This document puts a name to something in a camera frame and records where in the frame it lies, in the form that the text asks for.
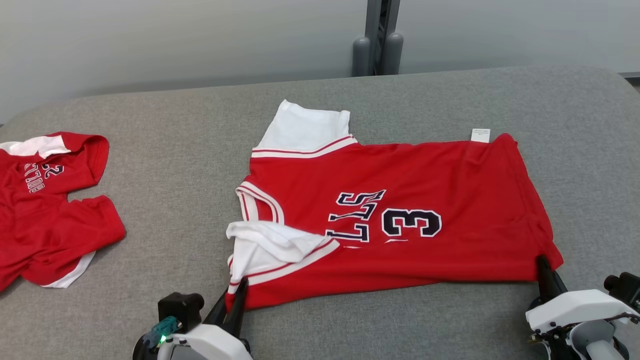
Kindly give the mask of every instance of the gray table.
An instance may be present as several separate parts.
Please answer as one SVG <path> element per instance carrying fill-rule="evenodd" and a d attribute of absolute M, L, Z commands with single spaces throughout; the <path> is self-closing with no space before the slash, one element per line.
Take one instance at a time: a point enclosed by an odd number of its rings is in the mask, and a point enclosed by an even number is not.
<path fill-rule="evenodd" d="M 351 111 L 362 143 L 511 133 L 554 226 L 573 290 L 640 274 L 640 96 L 589 67 L 520 67 L 105 95 L 27 111 L 0 142 L 55 131 L 111 142 L 100 185 L 127 228 L 68 289 L 18 280 L 0 294 L 0 358 L 128 359 L 156 302 L 228 281 L 234 194 L 278 104 Z M 437 284 L 308 299 L 247 314 L 256 359 L 534 359 L 534 283 Z M 640 350 L 640 332 L 625 336 Z"/>

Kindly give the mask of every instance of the jersey hem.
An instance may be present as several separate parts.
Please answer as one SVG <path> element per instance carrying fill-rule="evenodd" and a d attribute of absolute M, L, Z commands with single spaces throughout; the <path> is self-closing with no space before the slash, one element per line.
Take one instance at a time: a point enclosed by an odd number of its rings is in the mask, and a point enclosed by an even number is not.
<path fill-rule="evenodd" d="M 538 221 L 541 222 L 540 226 L 543 227 L 543 231 L 548 236 L 539 236 L 539 230 L 531 229 L 533 238 L 538 242 L 544 255 L 548 257 L 549 263 L 553 269 L 556 269 L 563 264 L 562 254 L 553 242 L 553 230 L 551 223 L 548 219 L 547 212 L 540 196 L 538 195 L 525 166 L 524 160 L 517 149 L 517 145 L 514 139 L 511 139 L 511 143 L 503 144 L 506 150 L 507 159 L 511 165 L 511 169 L 515 173 L 518 187 L 520 188 L 520 197 L 528 213 L 534 214 Z"/>
<path fill-rule="evenodd" d="M 109 224 L 109 229 L 112 229 L 112 231 L 110 232 L 110 234 L 112 234 L 110 238 L 114 239 L 113 242 L 122 240 L 122 238 L 124 238 L 126 234 L 126 231 L 122 220 L 120 219 L 120 215 L 118 215 L 118 211 L 113 205 L 113 202 L 105 195 L 100 195 L 94 199 L 104 200 L 103 214 L 106 222 Z M 68 288 L 74 281 L 76 281 L 80 276 L 84 274 L 86 269 L 89 267 L 89 264 L 91 263 L 95 253 L 96 252 L 93 251 L 89 254 L 83 255 L 78 261 L 76 267 L 68 272 L 65 276 L 50 284 L 40 286 L 43 288 Z"/>

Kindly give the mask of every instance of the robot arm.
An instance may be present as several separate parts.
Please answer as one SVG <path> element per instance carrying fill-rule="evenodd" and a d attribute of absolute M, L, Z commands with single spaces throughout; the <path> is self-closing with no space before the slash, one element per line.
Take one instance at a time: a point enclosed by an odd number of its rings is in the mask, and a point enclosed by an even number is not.
<path fill-rule="evenodd" d="M 200 310 L 204 300 L 199 294 L 173 293 L 160 300 L 161 322 L 140 338 L 133 359 L 252 360 L 249 343 L 240 338 L 247 288 L 245 278 L 229 312 L 223 293 L 202 323 Z"/>
<path fill-rule="evenodd" d="M 608 277 L 609 294 L 567 291 L 545 256 L 537 263 L 540 297 L 526 312 L 532 342 L 544 344 L 550 360 L 629 360 L 614 336 L 615 325 L 640 320 L 640 278 L 629 273 Z"/>

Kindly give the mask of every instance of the care label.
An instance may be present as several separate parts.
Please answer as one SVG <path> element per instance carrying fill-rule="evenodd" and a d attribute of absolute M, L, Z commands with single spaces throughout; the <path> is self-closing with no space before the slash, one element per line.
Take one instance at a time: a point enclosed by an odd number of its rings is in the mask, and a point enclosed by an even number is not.
<path fill-rule="evenodd" d="M 473 142 L 489 142 L 491 129 L 473 129 L 471 130 L 471 141 Z"/>

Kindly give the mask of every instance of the gray cylinder post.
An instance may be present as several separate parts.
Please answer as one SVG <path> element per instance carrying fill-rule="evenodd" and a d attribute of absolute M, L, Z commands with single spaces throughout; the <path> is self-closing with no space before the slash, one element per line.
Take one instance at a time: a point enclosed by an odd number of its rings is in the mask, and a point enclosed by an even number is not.
<path fill-rule="evenodd" d="M 353 42 L 353 62 L 351 64 L 351 76 L 369 75 L 369 54 L 371 53 L 371 41 L 362 37 Z"/>
<path fill-rule="evenodd" d="M 402 44 L 404 37 L 400 33 L 392 33 L 387 36 L 385 50 L 382 58 L 382 74 L 397 75 L 400 70 L 400 57 L 402 57 Z"/>

